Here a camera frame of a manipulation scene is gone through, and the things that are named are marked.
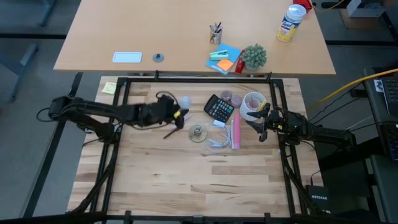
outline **white lid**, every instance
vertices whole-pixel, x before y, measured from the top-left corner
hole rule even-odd
[[[286,16],[295,21],[301,21],[303,20],[306,13],[307,10],[304,8],[304,6],[299,4],[293,4],[289,6],[289,9],[286,12]]]

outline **green sticky note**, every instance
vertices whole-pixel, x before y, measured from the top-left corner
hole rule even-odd
[[[104,88],[102,89],[103,93],[114,94],[116,91],[116,83],[106,82]]]

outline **sticky note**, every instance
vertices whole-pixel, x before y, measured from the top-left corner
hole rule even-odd
[[[116,91],[116,83],[106,82],[104,88],[102,89],[103,93],[114,94]]]
[[[220,60],[220,62],[217,63],[217,66],[219,66],[224,71],[228,71],[228,69],[230,69],[232,65],[234,65],[234,63],[227,59]]]

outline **blue sticky note pad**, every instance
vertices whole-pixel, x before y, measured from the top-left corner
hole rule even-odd
[[[232,63],[235,63],[236,61],[237,61],[237,59],[239,58],[239,55],[241,54],[241,51],[242,50],[239,50],[239,49],[236,49],[236,48],[234,48],[234,47],[231,47],[231,46],[229,46],[229,45],[226,45],[226,44],[220,44],[220,46],[215,50],[215,52],[217,52],[217,51],[220,51],[220,50],[227,50],[228,51],[228,56],[229,56],[229,59],[228,60],[230,60]],[[218,62],[220,62],[220,61],[211,61],[211,60],[208,60],[207,62],[206,62],[206,66],[207,67],[210,67],[210,68],[212,68],[212,69],[214,69],[214,70],[216,70],[216,71],[218,71],[218,72],[221,72],[222,74],[224,74],[224,75],[227,75],[228,74],[228,72],[231,70],[231,69],[228,69],[227,71],[224,71],[224,70],[222,70],[219,66],[217,66],[217,63]]]

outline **yellow cable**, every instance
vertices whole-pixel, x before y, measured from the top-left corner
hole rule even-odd
[[[349,84],[347,84],[347,85],[341,87],[340,89],[334,91],[332,94],[328,95],[328,96],[325,97],[324,99],[320,100],[318,103],[315,103],[314,105],[310,106],[308,110],[310,111],[310,110],[314,109],[315,107],[319,106],[321,103],[323,103],[323,102],[325,102],[326,100],[330,99],[332,96],[336,95],[337,93],[343,91],[344,89],[346,89],[346,88],[348,88],[348,87],[350,87],[350,86],[352,86],[352,85],[354,85],[354,84],[357,84],[357,83],[359,83],[359,82],[363,82],[363,81],[368,80],[368,79],[371,79],[371,78],[376,78],[376,77],[380,77],[380,76],[382,76],[382,75],[387,75],[387,74],[390,74],[390,73],[394,73],[394,72],[398,72],[398,68],[392,69],[392,70],[388,70],[388,71],[386,71],[386,72],[376,73],[376,74],[374,74],[374,75],[370,75],[370,76],[367,76],[367,77],[363,77],[363,78],[360,78],[360,79],[355,80],[355,81],[353,81],[353,82],[350,82]]]
[[[316,11],[318,11],[318,12],[325,12],[325,11],[327,11],[327,10],[334,9],[335,7],[337,7],[338,5],[340,5],[341,3],[343,3],[343,1],[344,1],[344,0],[341,0],[339,3],[335,4],[334,6],[328,8],[328,9],[325,9],[325,10],[317,9],[317,7],[315,7],[314,5],[312,5],[312,7],[313,7]]]

